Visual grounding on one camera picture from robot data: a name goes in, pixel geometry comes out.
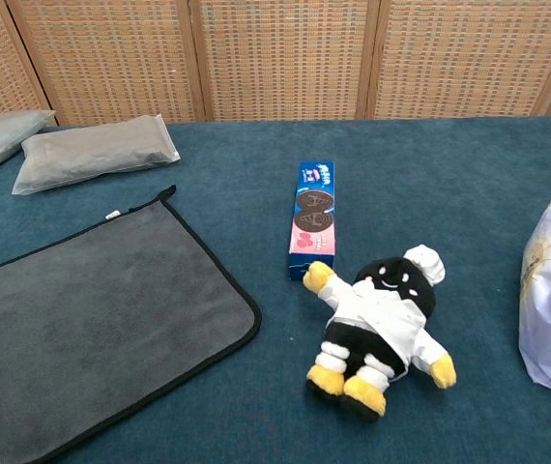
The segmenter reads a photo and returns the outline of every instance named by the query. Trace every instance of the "black trim edge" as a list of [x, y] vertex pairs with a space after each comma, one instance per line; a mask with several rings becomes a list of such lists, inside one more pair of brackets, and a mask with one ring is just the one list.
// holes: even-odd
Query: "black trim edge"
[[57, 242], [54, 242], [47, 246], [42, 246], [34, 251], [30, 251], [26, 254], [23, 254], [21, 256], [18, 256], [17, 258], [14, 258], [10, 261], [7, 261], [5, 263], [0, 264], [0, 268], [3, 266], [7, 266], [8, 264], [13, 263], [14, 261], [17, 261], [19, 259], [25, 258], [31, 254], [35, 254], [39, 251], [42, 251], [46, 248], [54, 247], [56, 245], [62, 244], [64, 242], [67, 242], [75, 237], [78, 237], [79, 235], [82, 235], [86, 232], [89, 232], [90, 230], [95, 229], [96, 227], [99, 227], [101, 225], [107, 224], [112, 220], [115, 220], [117, 218], [121, 218], [123, 216], [130, 215], [131, 213], [134, 213], [136, 211], [139, 211], [143, 208], [146, 208], [147, 206], [150, 206], [156, 202], [161, 202], [163, 207], [168, 210], [168, 212], [177, 219], [181, 225], [188, 231], [188, 233], [191, 235], [191, 237], [205, 250], [207, 255], [211, 258], [211, 260], [216, 265], [217, 269], [224, 275], [226, 280], [232, 285], [232, 287], [241, 295], [241, 297], [244, 299], [244, 301], [247, 303], [247, 305], [250, 307], [254, 314], [254, 323], [252, 324], [252, 327], [246, 332], [245, 335], [243, 335], [241, 338], [239, 338], [234, 343], [228, 345], [223, 350], [215, 353], [211, 357], [207, 358], [203, 362], [197, 364], [195, 367], [187, 371], [186, 373], [180, 375], [179, 377], [176, 377], [175, 379], [168, 382], [166, 385], [160, 387], [159, 389], [152, 391], [151, 393], [144, 396], [142, 399], [136, 401], [131, 406], [127, 407], [126, 409], [119, 411], [117, 414], [110, 416], [108, 419], [102, 420], [99, 423], [96, 423], [91, 428], [85, 430], [84, 432], [80, 433], [73, 439], [69, 440], [64, 445], [61, 445], [57, 449], [53, 449], [49, 453], [43, 455], [42, 457], [39, 457], [33, 461], [28, 461], [24, 464], [40, 464], [44, 463], [47, 460], [61, 454], [62, 452], [65, 452], [67, 450], [70, 450], [74, 446], [78, 445], [79, 443], [83, 442], [87, 438], [90, 438], [94, 436], [95, 434], [105, 430], [110, 425], [130, 417], [131, 415], [137, 413], [139, 410], [141, 410], [143, 407], [145, 407], [147, 404], [151, 403], [152, 401], [160, 398], [161, 396], [165, 395], [166, 393], [172, 392], [175, 388], [179, 387], [181, 384], [185, 383], [187, 380], [195, 376], [196, 374], [200, 373], [201, 371], [205, 370], [210, 365], [216, 363], [217, 361], [220, 361], [227, 356], [231, 355], [233, 352], [237, 351], [242, 346], [246, 345], [248, 342], [250, 342], [256, 334], [258, 334], [258, 331], [261, 326], [262, 322], [262, 313], [260, 310], [260, 307], [256, 303], [256, 301], [250, 296], [250, 294], [244, 289], [239, 282], [233, 277], [221, 264], [221, 262], [218, 260], [216, 255], [211, 251], [211, 249], [203, 242], [203, 240], [194, 232], [194, 230], [189, 226], [189, 224], [177, 213], [177, 211], [168, 203], [168, 199], [175, 193], [176, 186], [171, 186], [170, 188], [167, 188], [163, 191], [161, 191], [158, 196], [154, 199], [149, 201], [148, 203], [145, 203], [144, 205], [141, 205], [137, 208], [131, 208], [126, 213], [123, 213], [113, 219], [107, 219], [102, 222], [98, 222], [97, 224], [94, 224], [90, 227], [87, 227], [86, 229], [81, 230], [80, 232], [77, 232], [75, 234], [70, 235], [69, 237], [66, 237], [65, 239], [61, 239]]

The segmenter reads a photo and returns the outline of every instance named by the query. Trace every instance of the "plush toy arm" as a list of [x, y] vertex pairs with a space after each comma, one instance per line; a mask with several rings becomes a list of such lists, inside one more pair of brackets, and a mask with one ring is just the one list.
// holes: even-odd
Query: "plush toy arm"
[[447, 389], [456, 383], [456, 370], [446, 349], [421, 329], [415, 340], [415, 351], [411, 359], [415, 367], [432, 377], [440, 389]]
[[352, 295], [353, 287], [338, 277], [325, 263], [313, 262], [304, 275], [304, 286], [318, 295], [332, 309], [337, 309], [340, 301]]

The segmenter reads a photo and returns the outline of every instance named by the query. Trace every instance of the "white chef jacket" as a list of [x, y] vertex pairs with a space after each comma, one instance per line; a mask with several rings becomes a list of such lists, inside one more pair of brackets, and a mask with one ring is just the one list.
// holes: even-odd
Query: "white chef jacket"
[[377, 290], [372, 280], [350, 285], [331, 275], [318, 298], [334, 309], [333, 320], [380, 335], [404, 363], [428, 373], [430, 366], [447, 351], [423, 328], [426, 318], [411, 300], [401, 300], [398, 292]]

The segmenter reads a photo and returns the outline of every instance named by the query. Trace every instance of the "cookie image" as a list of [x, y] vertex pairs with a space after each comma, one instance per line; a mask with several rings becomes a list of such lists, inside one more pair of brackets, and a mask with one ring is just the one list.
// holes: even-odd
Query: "cookie image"
[[295, 224], [305, 232], [322, 232], [334, 223], [329, 213], [301, 211], [295, 216]]
[[321, 190], [308, 190], [299, 195], [297, 204], [305, 211], [325, 211], [334, 203], [334, 198]]

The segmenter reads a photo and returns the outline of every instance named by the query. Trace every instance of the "plush toy leg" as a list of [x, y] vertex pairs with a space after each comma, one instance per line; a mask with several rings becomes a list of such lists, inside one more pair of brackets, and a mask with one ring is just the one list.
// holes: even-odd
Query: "plush toy leg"
[[308, 384], [327, 397], [342, 395], [349, 350], [329, 341], [321, 344], [315, 365], [307, 372]]
[[388, 386], [384, 372], [364, 365], [344, 384], [344, 404], [363, 419], [376, 421], [385, 415], [387, 401], [383, 392]]

